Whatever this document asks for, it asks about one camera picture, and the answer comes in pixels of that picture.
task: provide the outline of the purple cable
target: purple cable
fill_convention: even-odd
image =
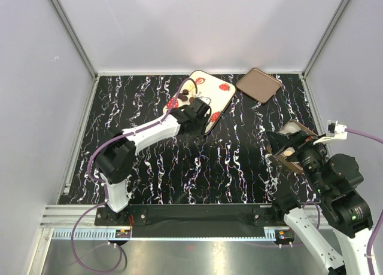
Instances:
[[[174,96],[174,99],[177,99],[177,98],[178,98],[178,95],[181,93],[181,90],[182,90],[184,84],[185,84],[187,81],[192,81],[192,82],[193,82],[194,86],[196,87],[196,93],[197,93],[198,89],[197,89],[197,84],[196,84],[196,82],[195,82],[192,78],[186,78],[186,79],[184,79],[184,80],[182,81],[180,87],[178,88],[178,91],[176,92],[176,94],[175,94],[175,96]],[[158,120],[158,121],[156,121],[155,123],[150,124],[149,126],[143,127],[143,128],[141,128],[141,129],[137,130],[135,133],[137,134],[137,133],[143,132],[144,130],[148,130],[148,129],[152,128],[152,127],[155,127],[156,125],[158,125],[158,124],[162,123],[163,121],[165,121],[166,118],[168,117],[168,115],[170,114],[170,112],[172,111],[172,109],[173,109],[173,107],[174,107],[174,105],[175,105],[175,102],[176,102],[175,100],[172,102],[171,107],[168,109],[168,111],[166,112],[165,116],[164,116],[161,120]],[[95,177],[92,175],[92,164],[93,164],[95,158],[97,157],[97,155],[98,155],[104,148],[106,148],[108,145],[110,145],[111,143],[113,143],[113,142],[115,142],[115,141],[117,141],[117,140],[126,138],[127,136],[131,136],[131,135],[133,135],[133,134],[134,134],[134,132],[130,132],[130,133],[125,133],[125,134],[120,135],[120,136],[116,136],[116,137],[114,137],[114,138],[112,138],[112,139],[110,139],[110,140],[104,142],[101,146],[99,146],[99,147],[96,149],[96,151],[90,156],[90,158],[89,158],[89,162],[88,162],[88,165],[87,165],[87,169],[86,169],[86,172],[87,172],[87,174],[88,174],[88,177],[89,177],[91,180],[93,180],[93,181],[98,181],[98,182],[105,182],[103,179],[101,179],[101,178],[95,178]]]
[[[309,205],[309,204],[312,204],[315,206],[315,208],[317,208],[317,212],[318,212],[318,223],[317,223],[317,229],[319,230],[319,226],[321,225],[321,210],[319,209],[319,205],[316,203],[316,202],[313,202],[313,201],[307,201],[305,202],[305,204],[302,206],[302,208],[304,209],[305,206]],[[257,244],[257,243],[250,243],[250,242],[244,242],[245,244],[247,245],[251,245],[251,246],[255,246],[255,247],[264,247],[264,248],[279,248],[278,245],[261,245],[261,244]],[[299,243],[296,243],[296,244],[293,244],[293,246],[302,246],[304,245],[303,242],[299,242]],[[281,248],[291,248],[292,246],[291,245],[282,245]]]
[[[380,139],[376,136],[369,135],[368,133],[363,133],[363,132],[353,130],[353,129],[345,129],[345,131],[348,133],[353,133],[355,135],[364,136],[365,138],[372,139],[372,140],[375,140],[377,142],[383,143],[383,139]],[[376,224],[375,228],[373,229],[371,236],[370,236],[370,239],[369,239],[369,242],[367,244],[366,255],[370,257],[370,258],[367,257],[367,263],[369,265],[370,275],[375,275],[375,272],[373,270],[372,258],[371,258],[371,250],[372,250],[373,242],[375,241],[375,238],[378,235],[378,232],[379,232],[380,227],[382,226],[382,223],[383,223],[383,210],[382,210],[381,215],[379,216],[378,223]]]
[[[98,274],[108,274],[108,273],[111,273],[113,272],[121,263],[121,260],[122,260],[122,253],[123,253],[123,250],[122,248],[119,246],[119,245],[116,245],[118,247],[118,250],[120,251],[120,258],[118,259],[116,265],[112,268],[112,269],[109,269],[109,270],[105,270],[105,271],[100,271],[100,270],[96,270],[96,269],[92,269],[90,267],[88,267],[87,265],[85,265],[81,259],[78,257],[77,253],[76,253],[76,250],[74,248],[74,233],[75,233],[75,230],[78,226],[78,224],[80,223],[80,221],[90,212],[92,211],[93,209],[97,209],[101,206],[104,206],[105,203],[100,203],[100,204],[97,204],[96,206],[93,206],[92,208],[88,209],[87,211],[84,212],[84,214],[82,214],[80,216],[80,218],[77,220],[77,222],[75,223],[75,225],[73,226],[73,230],[72,230],[72,234],[71,234],[71,247],[72,247],[72,253],[73,253],[73,256],[74,258],[76,259],[76,261],[86,270],[88,271],[91,271],[91,272],[94,272],[94,273],[98,273]]]
[[[178,88],[177,92],[175,93],[174,99],[177,99],[177,98],[178,98],[178,95],[181,93],[181,90],[182,90],[184,84],[185,84],[187,81],[192,81],[192,82],[193,82],[194,86],[196,87],[196,93],[197,93],[198,88],[197,88],[197,84],[196,84],[196,82],[195,82],[192,78],[186,78],[186,79],[184,79],[184,80],[182,81],[180,87]],[[92,154],[92,156],[89,158],[89,162],[88,162],[88,165],[87,165],[87,174],[88,174],[88,177],[89,177],[91,180],[98,181],[98,182],[101,182],[101,183],[105,183],[105,181],[104,181],[102,178],[96,178],[96,177],[94,177],[94,176],[92,175],[92,164],[93,164],[93,162],[94,162],[96,156],[97,156],[97,155],[98,155],[98,154],[99,154],[105,147],[107,147],[109,144],[111,144],[111,143],[113,143],[113,142],[115,142],[115,141],[117,141],[117,140],[126,138],[127,136],[131,136],[131,135],[133,135],[133,134],[135,134],[135,133],[137,134],[137,133],[143,132],[144,130],[148,130],[148,129],[152,128],[152,127],[155,127],[155,126],[158,125],[158,124],[161,124],[163,121],[166,120],[166,118],[168,117],[168,115],[169,115],[170,112],[172,111],[172,109],[173,109],[173,107],[174,107],[174,105],[175,105],[175,102],[176,102],[175,100],[172,102],[172,105],[171,105],[171,107],[166,111],[165,116],[164,116],[163,118],[159,119],[158,121],[156,121],[155,123],[150,124],[149,126],[143,127],[143,128],[141,128],[141,129],[138,129],[138,130],[136,130],[136,132],[130,132],[130,133],[122,134],[122,135],[120,135],[120,136],[116,136],[116,137],[114,137],[114,138],[112,138],[112,139],[106,141],[106,142],[103,143],[101,146],[99,146],[99,147],[96,149],[96,151]],[[88,270],[88,271],[91,271],[91,272],[94,272],[94,273],[98,273],[98,274],[108,274],[108,273],[110,273],[110,272],[113,272],[113,271],[120,265],[120,263],[121,263],[122,255],[123,255],[123,252],[124,252],[123,249],[122,249],[120,246],[117,245],[117,247],[118,247],[118,249],[119,249],[119,251],[120,251],[120,258],[118,259],[117,264],[116,264],[112,269],[110,269],[110,270],[106,270],[106,271],[95,270],[95,269],[92,269],[92,268],[86,266],[86,265],[81,261],[81,259],[78,257],[78,255],[77,255],[77,253],[76,253],[76,250],[75,250],[75,248],[74,248],[74,233],[75,233],[75,230],[76,230],[78,224],[79,224],[80,221],[85,217],[85,215],[87,215],[87,214],[88,214],[91,210],[93,210],[93,209],[97,209],[97,208],[99,208],[99,207],[101,207],[101,206],[106,205],[106,203],[107,203],[107,201],[108,201],[108,197],[109,197],[109,195],[108,195],[108,189],[107,189],[107,186],[106,186],[106,185],[104,185],[104,190],[105,190],[105,202],[100,203],[100,204],[98,204],[98,205],[96,205],[96,206],[93,206],[92,208],[90,208],[90,209],[88,209],[87,211],[85,211],[84,214],[82,214],[82,215],[80,216],[80,218],[78,219],[78,221],[75,223],[75,225],[74,225],[74,227],[73,227],[73,229],[72,229],[72,235],[71,235],[71,247],[72,247],[72,253],[73,253],[73,256],[74,256],[74,258],[76,259],[76,261],[77,261],[77,262],[78,262],[84,269],[86,269],[86,270]]]

